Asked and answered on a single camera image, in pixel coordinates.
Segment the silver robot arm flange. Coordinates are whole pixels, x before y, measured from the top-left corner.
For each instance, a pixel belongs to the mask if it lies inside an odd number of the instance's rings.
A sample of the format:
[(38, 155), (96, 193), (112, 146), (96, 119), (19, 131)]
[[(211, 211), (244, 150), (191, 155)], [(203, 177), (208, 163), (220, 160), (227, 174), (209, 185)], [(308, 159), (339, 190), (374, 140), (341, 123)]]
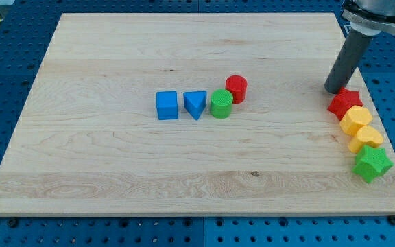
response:
[(395, 0), (345, 0), (342, 17), (366, 36), (380, 32), (395, 36)]

